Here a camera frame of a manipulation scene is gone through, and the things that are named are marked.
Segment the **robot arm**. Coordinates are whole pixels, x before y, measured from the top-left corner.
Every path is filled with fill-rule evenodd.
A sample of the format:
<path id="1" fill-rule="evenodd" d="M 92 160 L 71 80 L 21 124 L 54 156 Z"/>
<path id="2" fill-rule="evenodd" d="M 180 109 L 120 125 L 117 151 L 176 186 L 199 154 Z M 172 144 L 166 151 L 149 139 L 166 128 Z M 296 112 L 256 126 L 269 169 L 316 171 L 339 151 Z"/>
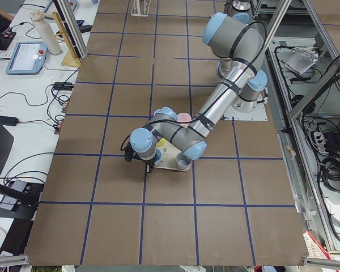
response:
<path id="1" fill-rule="evenodd" d="M 219 58 L 230 60 L 222 80 L 187 127 L 179 121 L 173 109 L 157 109 L 145 125 L 133 130 L 123 141 L 121 150 L 127 162 L 140 160 L 145 163 L 147 172 L 151 172 L 163 161 L 156 144 L 165 139 L 178 149 L 174 156 L 175 169 L 188 170 L 192 162 L 205 152 L 205 139 L 225 111 L 246 84 L 259 74 L 264 61 L 265 38 L 251 24 L 217 12 L 207 23 L 202 42 Z"/>
<path id="2" fill-rule="evenodd" d="M 228 0 L 223 12 L 244 24 L 249 24 L 252 21 L 250 8 L 250 0 Z"/>

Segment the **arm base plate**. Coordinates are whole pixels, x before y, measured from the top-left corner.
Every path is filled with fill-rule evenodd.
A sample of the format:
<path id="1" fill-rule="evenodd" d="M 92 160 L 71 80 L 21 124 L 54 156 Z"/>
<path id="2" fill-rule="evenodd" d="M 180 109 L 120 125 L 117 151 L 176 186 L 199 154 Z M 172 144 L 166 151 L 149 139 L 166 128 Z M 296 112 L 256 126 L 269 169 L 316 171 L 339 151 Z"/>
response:
<path id="1" fill-rule="evenodd" d="M 237 97 L 225 111 L 224 119 L 229 121 L 267 121 L 266 104 L 267 98 L 263 99 L 261 95 L 252 102 Z"/>

